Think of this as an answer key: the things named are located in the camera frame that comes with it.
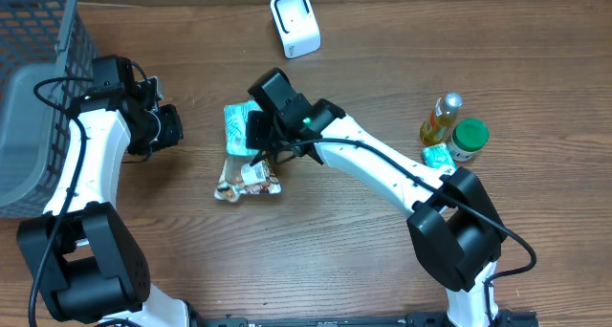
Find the plastic crate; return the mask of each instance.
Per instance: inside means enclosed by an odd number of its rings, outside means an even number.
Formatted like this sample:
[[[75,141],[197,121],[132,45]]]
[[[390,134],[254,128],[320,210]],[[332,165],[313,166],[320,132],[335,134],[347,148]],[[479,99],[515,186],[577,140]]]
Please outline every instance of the plastic crate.
[[[68,121],[38,101],[33,86],[91,77],[96,56],[77,0],[0,0],[0,217],[40,215],[68,151]],[[67,107],[89,84],[60,82],[41,93]]]

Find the basket handle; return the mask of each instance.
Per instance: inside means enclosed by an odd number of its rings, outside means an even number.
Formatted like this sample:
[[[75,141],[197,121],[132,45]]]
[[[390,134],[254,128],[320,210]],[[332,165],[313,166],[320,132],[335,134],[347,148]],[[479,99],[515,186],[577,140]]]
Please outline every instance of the basket handle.
[[[64,14],[61,18],[61,26],[57,35],[57,43],[55,44],[55,52],[59,55],[68,49],[70,44],[70,36],[73,31],[73,22],[75,21],[75,13],[77,12],[77,0],[66,0]]]

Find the bottle cap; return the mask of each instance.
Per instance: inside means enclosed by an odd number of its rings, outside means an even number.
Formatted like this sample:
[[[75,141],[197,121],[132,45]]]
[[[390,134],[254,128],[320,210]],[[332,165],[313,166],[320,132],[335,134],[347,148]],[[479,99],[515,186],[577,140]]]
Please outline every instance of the bottle cap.
[[[455,127],[452,132],[452,141],[459,148],[475,152],[482,149],[489,140],[489,129],[482,120],[466,119]]]
[[[448,93],[444,98],[445,110],[455,111],[463,104],[463,99],[457,93]]]

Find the silver bottle cap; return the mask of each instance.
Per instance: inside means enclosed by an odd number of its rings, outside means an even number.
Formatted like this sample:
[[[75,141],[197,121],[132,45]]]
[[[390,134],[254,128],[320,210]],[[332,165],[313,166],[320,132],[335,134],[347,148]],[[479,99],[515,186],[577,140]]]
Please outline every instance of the silver bottle cap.
[[[457,93],[448,93],[444,98],[444,106],[447,111],[456,111],[463,104],[463,99]]]

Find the gray plastic bin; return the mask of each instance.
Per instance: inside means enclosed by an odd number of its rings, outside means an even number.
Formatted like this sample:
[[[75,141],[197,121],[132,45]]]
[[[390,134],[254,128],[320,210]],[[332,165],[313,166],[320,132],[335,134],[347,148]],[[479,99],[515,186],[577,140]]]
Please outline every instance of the gray plastic bin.
[[[68,121],[38,101],[33,86],[91,77],[96,56],[77,0],[0,0],[0,217],[40,215],[68,151]],[[41,93],[66,107],[89,84],[51,84]]]

